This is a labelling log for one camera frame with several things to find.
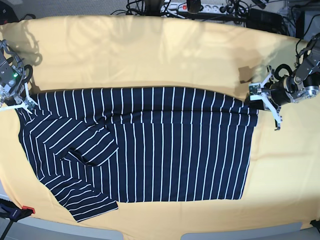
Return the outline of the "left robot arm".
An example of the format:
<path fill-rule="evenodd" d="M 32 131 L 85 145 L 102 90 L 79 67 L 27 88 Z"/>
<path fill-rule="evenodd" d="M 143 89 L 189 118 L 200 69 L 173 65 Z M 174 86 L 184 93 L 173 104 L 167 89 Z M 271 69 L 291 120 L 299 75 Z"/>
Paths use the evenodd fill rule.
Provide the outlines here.
<path fill-rule="evenodd" d="M 275 109 L 316 97 L 320 92 L 320 35 L 314 35 L 296 55 L 294 70 L 285 63 L 279 65 L 262 88 Z"/>

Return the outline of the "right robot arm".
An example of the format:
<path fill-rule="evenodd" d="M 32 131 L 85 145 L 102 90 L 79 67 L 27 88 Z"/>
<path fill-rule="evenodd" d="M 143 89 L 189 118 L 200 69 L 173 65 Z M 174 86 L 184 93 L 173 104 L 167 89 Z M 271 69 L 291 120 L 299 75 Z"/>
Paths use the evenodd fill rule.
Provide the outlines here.
<path fill-rule="evenodd" d="M 267 76 L 262 82 L 251 83 L 246 103 L 252 108 L 270 111 L 275 120 L 275 129 L 281 129 L 281 107 L 273 102 L 268 84 L 274 80 L 275 70 L 267 66 Z M 30 97 L 28 82 L 33 76 L 33 67 L 24 65 L 23 59 L 7 44 L 0 41 L 0 110 L 24 109 L 32 114 L 37 103 Z"/>

